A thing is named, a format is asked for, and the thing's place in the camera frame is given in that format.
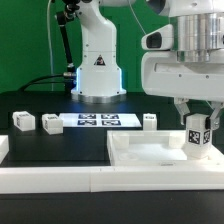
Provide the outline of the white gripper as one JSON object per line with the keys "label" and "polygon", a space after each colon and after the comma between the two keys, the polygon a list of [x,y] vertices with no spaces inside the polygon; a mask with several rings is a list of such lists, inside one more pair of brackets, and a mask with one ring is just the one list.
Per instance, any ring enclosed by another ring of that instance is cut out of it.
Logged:
{"label": "white gripper", "polygon": [[185,124],[190,113],[188,99],[217,101],[205,127],[217,130],[224,113],[224,49],[211,52],[209,62],[179,62],[174,44],[174,28],[166,25],[141,39],[146,53],[141,61],[141,83],[148,95],[177,97],[174,105]]}

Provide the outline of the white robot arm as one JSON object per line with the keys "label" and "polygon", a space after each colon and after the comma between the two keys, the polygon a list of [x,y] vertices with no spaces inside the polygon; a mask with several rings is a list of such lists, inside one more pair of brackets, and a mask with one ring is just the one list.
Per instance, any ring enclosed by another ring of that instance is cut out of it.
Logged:
{"label": "white robot arm", "polygon": [[[136,0],[71,0],[82,29],[82,63],[73,95],[85,101],[108,102],[122,95],[121,70],[116,63],[116,28],[103,17],[101,6],[125,6]],[[216,130],[224,111],[224,0],[145,0],[171,22],[143,36],[141,83],[149,95],[166,96],[183,121],[190,118],[190,99],[209,101],[213,113],[205,127]]]}

